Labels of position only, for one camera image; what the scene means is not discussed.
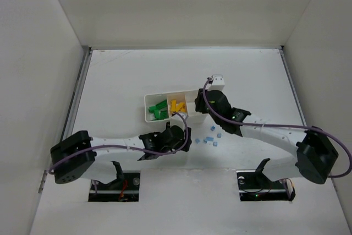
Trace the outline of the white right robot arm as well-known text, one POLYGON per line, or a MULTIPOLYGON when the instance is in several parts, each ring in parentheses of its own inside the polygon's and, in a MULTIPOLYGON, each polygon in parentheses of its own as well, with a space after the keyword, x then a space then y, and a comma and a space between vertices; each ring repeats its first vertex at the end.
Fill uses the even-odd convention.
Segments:
POLYGON ((209 114, 225 132, 278 147, 290 155, 284 159, 266 158, 257 168, 271 181, 303 177, 324 184, 338 153, 326 135, 312 129, 272 128, 262 125, 249 111, 232 107, 219 90, 199 89, 195 99, 197 112, 209 114))

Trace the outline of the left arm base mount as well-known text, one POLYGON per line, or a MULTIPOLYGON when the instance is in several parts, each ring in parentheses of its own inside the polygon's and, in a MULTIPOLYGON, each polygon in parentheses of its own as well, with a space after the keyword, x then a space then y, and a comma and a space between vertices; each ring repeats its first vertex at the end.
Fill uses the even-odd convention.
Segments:
POLYGON ((115 179, 109 183, 92 180, 88 202, 119 202, 139 201, 140 171, 124 171, 120 163, 113 162, 115 179))

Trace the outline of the green lego cluster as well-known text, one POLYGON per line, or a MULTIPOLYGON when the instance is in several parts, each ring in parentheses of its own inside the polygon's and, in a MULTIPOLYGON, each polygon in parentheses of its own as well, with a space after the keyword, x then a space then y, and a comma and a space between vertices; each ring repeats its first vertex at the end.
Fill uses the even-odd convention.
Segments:
POLYGON ((152 121, 161 121, 169 118, 167 100, 163 100, 154 106, 148 107, 152 121))

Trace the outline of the white divided plastic container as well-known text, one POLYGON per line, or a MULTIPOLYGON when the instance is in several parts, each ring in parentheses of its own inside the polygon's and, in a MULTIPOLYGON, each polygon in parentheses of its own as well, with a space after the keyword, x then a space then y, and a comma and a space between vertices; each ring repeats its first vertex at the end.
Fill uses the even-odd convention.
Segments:
POLYGON ((202 123, 206 115, 195 111, 197 90, 165 92, 150 94, 144 97, 145 121, 155 123, 169 121, 172 114, 185 114, 190 123, 202 123))

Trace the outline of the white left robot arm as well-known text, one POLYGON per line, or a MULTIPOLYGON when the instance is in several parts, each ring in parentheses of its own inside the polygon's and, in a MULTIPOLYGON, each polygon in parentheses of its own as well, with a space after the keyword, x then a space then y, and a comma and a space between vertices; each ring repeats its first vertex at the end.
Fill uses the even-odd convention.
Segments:
POLYGON ((55 183, 67 184, 79 178, 108 184, 123 176, 128 161, 151 161, 191 145, 191 128, 167 124, 162 132, 141 134, 126 139, 102 139, 78 131, 50 149, 52 165, 48 173, 55 183))

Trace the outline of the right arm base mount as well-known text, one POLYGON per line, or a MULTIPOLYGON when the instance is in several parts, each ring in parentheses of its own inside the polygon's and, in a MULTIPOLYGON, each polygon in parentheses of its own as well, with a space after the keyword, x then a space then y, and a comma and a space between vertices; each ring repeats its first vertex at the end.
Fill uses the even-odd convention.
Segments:
POLYGON ((269 180, 264 174, 264 159, 255 170, 237 170, 237 184, 240 201, 289 201, 296 197, 295 187, 289 178, 269 180))

